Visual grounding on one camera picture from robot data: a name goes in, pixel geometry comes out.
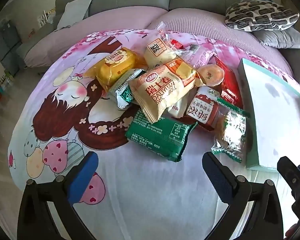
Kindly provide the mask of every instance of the pink cheek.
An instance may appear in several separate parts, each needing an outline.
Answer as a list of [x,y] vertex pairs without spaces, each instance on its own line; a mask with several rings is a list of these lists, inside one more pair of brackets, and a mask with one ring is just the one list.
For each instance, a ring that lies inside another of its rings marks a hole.
[[66,83],[66,84],[63,84],[62,86],[60,86],[59,88],[58,88],[58,92],[63,92],[63,91],[65,91],[66,89],[67,89],[67,87],[68,87],[68,84]]
[[77,91],[76,91],[77,95],[79,97],[85,97],[87,95],[87,90],[84,86],[80,86]]

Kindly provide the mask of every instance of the table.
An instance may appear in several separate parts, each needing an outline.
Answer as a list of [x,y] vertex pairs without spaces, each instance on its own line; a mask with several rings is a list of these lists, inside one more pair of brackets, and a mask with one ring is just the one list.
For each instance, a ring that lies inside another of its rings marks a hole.
[[[8,148],[15,184],[23,190],[29,178],[49,182],[65,175],[84,154],[98,154],[99,166],[80,203],[74,208],[98,240],[202,239],[217,223],[226,206],[203,172],[203,153],[213,145],[213,134],[195,129],[183,160],[173,163],[124,136],[135,107],[122,111],[106,97],[99,83],[82,74],[123,46],[146,43],[150,30],[93,33],[71,47],[42,77],[29,97]],[[170,32],[185,46],[203,44],[226,65],[236,67],[244,57],[268,68],[300,90],[279,68],[222,41],[188,33]],[[246,170],[225,155],[218,156],[235,175],[249,181],[274,181],[288,229],[296,220],[288,185],[277,173]],[[242,230],[251,204],[234,236]]]

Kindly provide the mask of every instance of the pile of snacks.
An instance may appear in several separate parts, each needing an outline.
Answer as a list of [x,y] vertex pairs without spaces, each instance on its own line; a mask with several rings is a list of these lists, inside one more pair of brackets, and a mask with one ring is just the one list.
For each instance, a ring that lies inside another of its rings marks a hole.
[[198,124],[214,133],[213,153],[241,162],[249,114],[234,72],[205,47],[185,49],[171,40],[163,23],[145,41],[113,52],[85,73],[120,109],[140,106],[126,137],[178,162]]

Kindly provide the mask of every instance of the throw pillow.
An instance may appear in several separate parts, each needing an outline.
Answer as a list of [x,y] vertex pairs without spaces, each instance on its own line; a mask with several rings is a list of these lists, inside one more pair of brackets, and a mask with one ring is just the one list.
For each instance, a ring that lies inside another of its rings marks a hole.
[[284,31],[255,31],[252,33],[263,44],[277,49],[300,49],[300,32],[294,28]]
[[226,10],[226,26],[246,32],[285,30],[299,19],[299,14],[271,1],[242,0]]
[[56,30],[58,31],[65,27],[71,27],[75,23],[83,20],[91,1],[92,0],[74,0],[67,3],[65,12],[61,17]]

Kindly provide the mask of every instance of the red oval logo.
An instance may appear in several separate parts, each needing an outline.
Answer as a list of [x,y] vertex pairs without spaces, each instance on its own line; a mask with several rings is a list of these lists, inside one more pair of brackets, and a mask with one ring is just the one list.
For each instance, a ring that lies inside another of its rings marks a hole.
[[119,60],[121,60],[122,58],[123,58],[123,55],[120,55],[120,56],[116,57],[116,58],[114,59],[114,61],[119,61]]
[[146,82],[150,83],[153,80],[155,80],[157,77],[158,77],[158,74],[156,72],[151,73],[146,77]]

